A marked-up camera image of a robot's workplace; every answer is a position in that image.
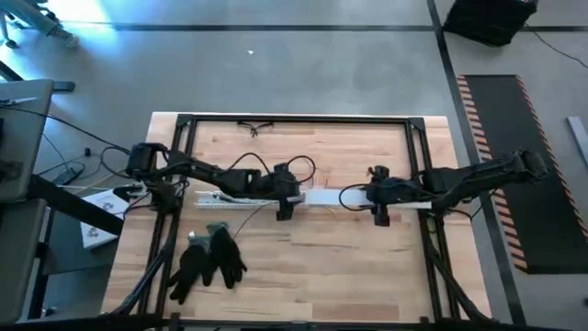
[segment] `black box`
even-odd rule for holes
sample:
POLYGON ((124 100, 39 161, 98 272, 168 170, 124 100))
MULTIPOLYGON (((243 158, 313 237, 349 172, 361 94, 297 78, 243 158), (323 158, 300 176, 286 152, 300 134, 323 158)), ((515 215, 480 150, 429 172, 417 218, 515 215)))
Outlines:
POLYGON ((538 0, 457 0, 443 28, 489 46, 507 45, 537 12, 537 3, 538 0))

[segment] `white object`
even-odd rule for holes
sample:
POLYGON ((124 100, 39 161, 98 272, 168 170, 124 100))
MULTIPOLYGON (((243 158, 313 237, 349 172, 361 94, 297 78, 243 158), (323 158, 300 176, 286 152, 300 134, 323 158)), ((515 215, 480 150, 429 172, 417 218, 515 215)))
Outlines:
MULTIPOLYGON (((333 188, 310 188, 306 194, 304 204, 309 206, 339 206, 339 194, 341 189, 333 188)), ((366 191, 361 189, 348 189, 341 196, 346 206, 365 206, 372 204, 366 198, 366 191)), ((431 209, 431 202, 408 202, 388 205, 388 208, 401 209, 431 209)))
MULTIPOLYGON (((129 207, 129 203, 117 197, 113 190, 100 192, 83 198, 84 200, 100 207, 104 211, 114 214, 122 222, 123 212, 129 207)), ((117 238, 116 235, 95 228, 94 226, 80 222, 82 241, 85 249, 92 249, 106 244, 117 238)))
MULTIPOLYGON (((302 204, 311 207, 340 206, 339 193, 341 189, 331 188, 310 188, 299 197, 288 198, 289 201, 302 201, 302 204)), ((275 200, 249 200, 236 199, 227 196, 222 192, 196 192, 198 201, 195 202, 203 209, 253 209, 263 205, 277 207, 275 200)), ((369 205, 371 202, 366 198, 366 191, 360 189, 348 189, 343 194, 343 202, 347 206, 369 205)), ((431 202, 409 202, 389 205, 389 208, 400 209, 431 209, 431 202)))

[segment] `floor mat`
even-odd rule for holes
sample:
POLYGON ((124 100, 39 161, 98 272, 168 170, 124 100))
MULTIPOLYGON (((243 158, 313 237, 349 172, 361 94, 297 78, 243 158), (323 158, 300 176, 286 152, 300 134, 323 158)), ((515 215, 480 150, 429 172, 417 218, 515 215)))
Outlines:
POLYGON ((516 75, 460 75, 459 91, 481 160, 528 149, 549 176, 492 195, 514 266, 528 274, 588 273, 588 230, 533 105, 516 75))

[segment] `chair leg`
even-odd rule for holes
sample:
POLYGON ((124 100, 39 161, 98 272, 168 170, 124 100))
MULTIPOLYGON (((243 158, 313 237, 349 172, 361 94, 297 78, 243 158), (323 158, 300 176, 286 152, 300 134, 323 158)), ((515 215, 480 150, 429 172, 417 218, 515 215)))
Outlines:
POLYGON ((6 47, 15 49, 18 47, 17 43, 14 40, 11 40, 8 37, 8 28, 6 27, 6 12, 0 10, 0 29, 2 30, 2 38, 4 38, 4 42, 6 47))

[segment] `black floor line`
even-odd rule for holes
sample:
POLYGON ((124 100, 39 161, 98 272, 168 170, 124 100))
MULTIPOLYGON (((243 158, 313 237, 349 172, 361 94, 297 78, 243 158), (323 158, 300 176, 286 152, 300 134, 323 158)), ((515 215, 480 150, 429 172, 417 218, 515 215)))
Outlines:
MULTIPOLYGON (((447 42, 445 40, 441 20, 437 14, 435 0, 427 0, 427 4, 429 6, 429 14, 431 15, 433 26, 435 27, 435 37, 441 55, 441 62, 443 63, 451 97, 453 98, 453 103, 458 114, 459 126, 461 127, 464 143, 466 144, 469 161, 472 164, 475 164, 479 162, 478 152, 476 151, 476 146, 472 138, 473 136, 469 130, 468 119, 466 118, 463 101, 461 99, 461 94, 459 93, 458 80, 449 57, 447 42)), ((482 194, 480 198, 481 201, 488 201, 490 199, 487 193, 482 194)), ((501 230, 498 226, 498 220, 496 220, 496 215, 494 214, 493 207, 490 203, 484 203, 483 206, 484 218, 486 219, 488 232, 490 233, 492 248, 494 255, 496 256, 496 263, 498 264, 500 278, 503 283, 511 318, 516 325, 526 325, 525 313, 523 312, 523 307, 518 296, 515 278, 513 276, 513 271, 511 270, 506 248, 504 247, 504 241, 501 235, 501 230)))
POLYGON ((574 26, 574 27, 566 27, 566 26, 546 26, 546 27, 523 27, 521 31, 525 32, 588 32, 588 27, 586 26, 574 26))
POLYGON ((427 25, 226 25, 226 24, 137 24, 137 23, 111 23, 111 22, 82 22, 62 21, 65 27, 95 27, 105 26, 117 31, 158 31, 158 32, 182 32, 182 31, 434 31, 427 25))

